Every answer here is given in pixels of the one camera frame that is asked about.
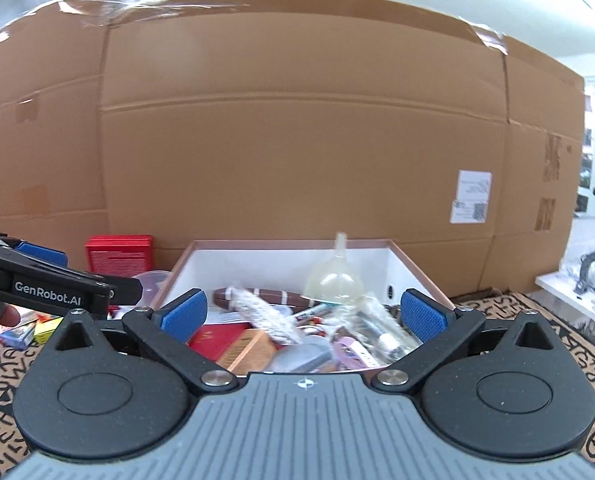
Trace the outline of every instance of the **qr code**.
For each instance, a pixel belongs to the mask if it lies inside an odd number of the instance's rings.
[[[484,222],[486,220],[486,203],[480,202],[473,204],[473,220]]]

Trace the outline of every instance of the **triangular black protrusion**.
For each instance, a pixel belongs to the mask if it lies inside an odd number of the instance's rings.
[[[68,330],[57,343],[56,350],[73,350],[75,348],[86,348],[92,346],[82,323],[71,323]]]
[[[538,350],[553,349],[553,345],[538,323],[526,323],[517,338],[516,345],[524,348],[536,348]]]

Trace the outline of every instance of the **white shipping label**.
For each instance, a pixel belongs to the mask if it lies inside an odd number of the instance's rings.
[[[493,174],[488,171],[460,171],[451,209],[452,224],[483,224],[489,208]]]

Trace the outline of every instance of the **blue gripper pad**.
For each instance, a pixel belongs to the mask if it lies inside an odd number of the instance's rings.
[[[453,311],[409,288],[402,294],[400,319],[423,343],[446,330],[455,320]]]
[[[186,343],[206,321],[208,301],[200,288],[192,288],[167,303],[152,316],[152,321],[164,332]]]
[[[55,249],[49,249],[40,245],[29,244],[28,242],[22,242],[15,247],[16,251],[27,254],[33,258],[44,260],[53,265],[59,265],[61,267],[68,267],[68,256],[62,251]]]

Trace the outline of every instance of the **patterned tablecloth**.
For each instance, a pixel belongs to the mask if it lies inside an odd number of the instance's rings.
[[[549,320],[553,329],[595,387],[595,345],[529,298],[521,294],[508,294],[499,298],[471,301],[466,304],[482,310],[487,317],[498,319],[513,319],[518,312],[525,308],[539,310]],[[12,416],[12,400],[15,390],[39,351],[40,347],[35,343],[25,352],[0,347],[0,477],[28,455],[24,439]],[[582,453],[588,460],[595,463],[595,424]]]

